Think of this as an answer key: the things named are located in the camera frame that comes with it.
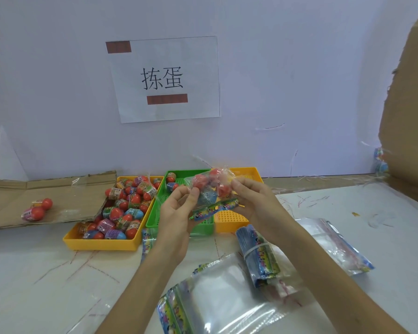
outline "white rubber band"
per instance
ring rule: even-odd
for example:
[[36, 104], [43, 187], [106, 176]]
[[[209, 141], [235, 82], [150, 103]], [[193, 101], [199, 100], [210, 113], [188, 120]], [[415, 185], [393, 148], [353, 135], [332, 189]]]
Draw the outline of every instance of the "white rubber band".
[[271, 243], [262, 243], [262, 244], [258, 244], [256, 246], [251, 247], [249, 250], [246, 251], [246, 253], [243, 255], [243, 258], [246, 259], [246, 256], [251, 253], [252, 251], [254, 251], [255, 249], [262, 247], [262, 246], [271, 246]]

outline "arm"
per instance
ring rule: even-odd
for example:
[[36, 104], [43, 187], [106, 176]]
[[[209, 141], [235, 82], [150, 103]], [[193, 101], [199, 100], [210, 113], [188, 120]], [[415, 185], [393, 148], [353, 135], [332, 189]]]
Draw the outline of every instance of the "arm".
[[407, 333], [295, 222], [267, 185], [241, 178], [232, 186], [244, 205], [234, 211], [286, 254], [339, 333]]
[[189, 213], [200, 194], [195, 188], [188, 196], [188, 190], [180, 186], [162, 204], [155, 246], [96, 331], [97, 334], [144, 333], [170, 276], [187, 252], [189, 232], [195, 223], [189, 220]]

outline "red rectangle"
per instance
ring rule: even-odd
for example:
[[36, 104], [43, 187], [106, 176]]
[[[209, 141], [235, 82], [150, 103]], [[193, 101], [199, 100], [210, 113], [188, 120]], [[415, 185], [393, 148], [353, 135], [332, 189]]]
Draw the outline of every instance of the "red rectangle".
[[106, 42], [107, 53], [118, 54], [120, 52], [131, 52], [130, 41]]
[[157, 95], [147, 96], [147, 104], [172, 104], [172, 103], [187, 103], [187, 94], [179, 93], [175, 95]]

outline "white paper sheet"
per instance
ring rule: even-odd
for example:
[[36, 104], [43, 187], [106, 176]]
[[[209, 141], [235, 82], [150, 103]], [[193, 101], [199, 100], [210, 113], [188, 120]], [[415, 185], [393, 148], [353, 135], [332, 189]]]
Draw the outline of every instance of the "white paper sheet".
[[[130, 41], [130, 47], [108, 54], [122, 123], [220, 117], [216, 36]], [[147, 100], [180, 94], [187, 103]]]

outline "person's left hand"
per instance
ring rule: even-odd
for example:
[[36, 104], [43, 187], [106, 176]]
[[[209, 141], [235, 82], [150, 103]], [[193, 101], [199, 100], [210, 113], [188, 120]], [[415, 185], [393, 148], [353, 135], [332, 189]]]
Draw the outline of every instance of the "person's left hand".
[[186, 256], [189, 236], [197, 224], [189, 220], [200, 191], [194, 187], [190, 192], [187, 186], [177, 187], [161, 206], [158, 238], [155, 247], [162, 246], [162, 250], [171, 255], [171, 260], [178, 265]]

